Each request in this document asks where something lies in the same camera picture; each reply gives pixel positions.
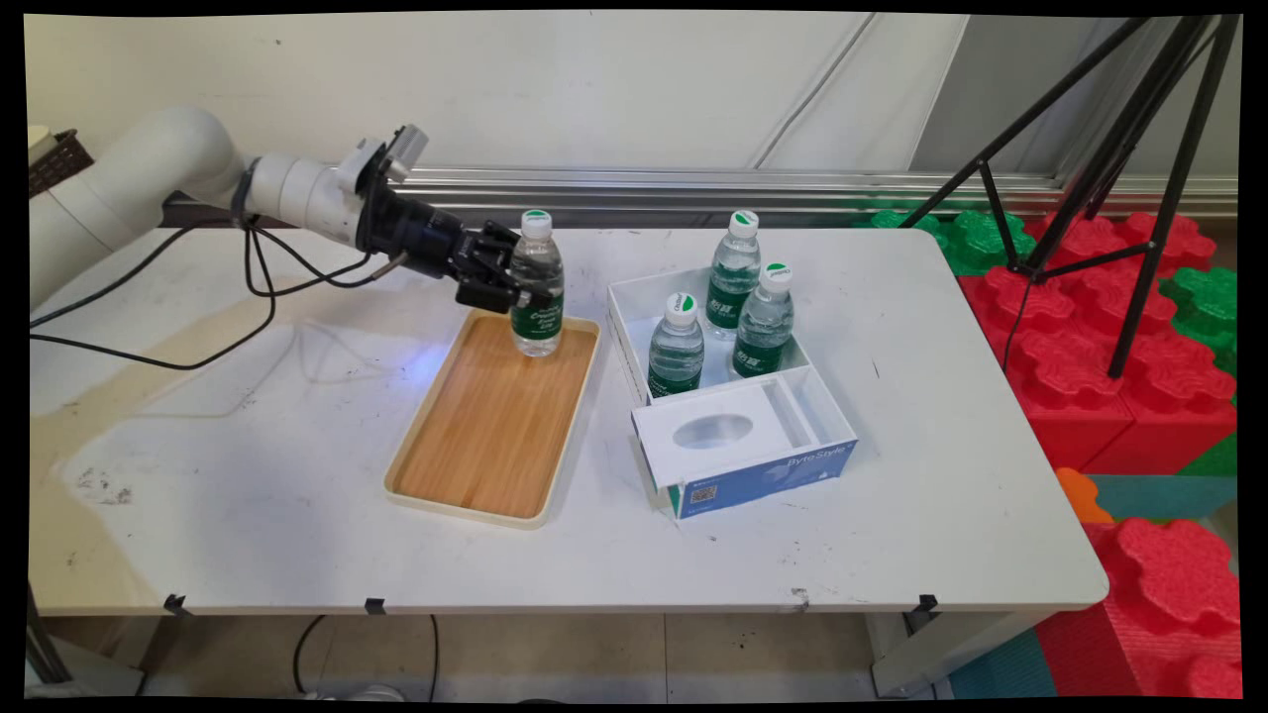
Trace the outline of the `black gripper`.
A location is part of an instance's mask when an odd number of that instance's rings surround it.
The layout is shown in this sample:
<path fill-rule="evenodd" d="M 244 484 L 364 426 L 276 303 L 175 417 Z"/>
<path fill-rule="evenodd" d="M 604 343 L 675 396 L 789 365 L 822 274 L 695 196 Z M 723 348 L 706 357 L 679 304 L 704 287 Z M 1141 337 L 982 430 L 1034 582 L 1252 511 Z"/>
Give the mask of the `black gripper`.
<path fill-rule="evenodd" d="M 385 255 L 399 266 L 429 278 L 456 274 L 451 258 L 467 235 L 467 254 L 484 260 L 510 260 L 521 235 L 501 223 L 464 230 L 462 219 L 392 189 L 375 186 L 368 194 L 359 219 L 359 249 L 368 255 Z M 547 308 L 554 292 L 536 263 L 511 266 L 458 266 L 458 303 L 492 313 Z"/>

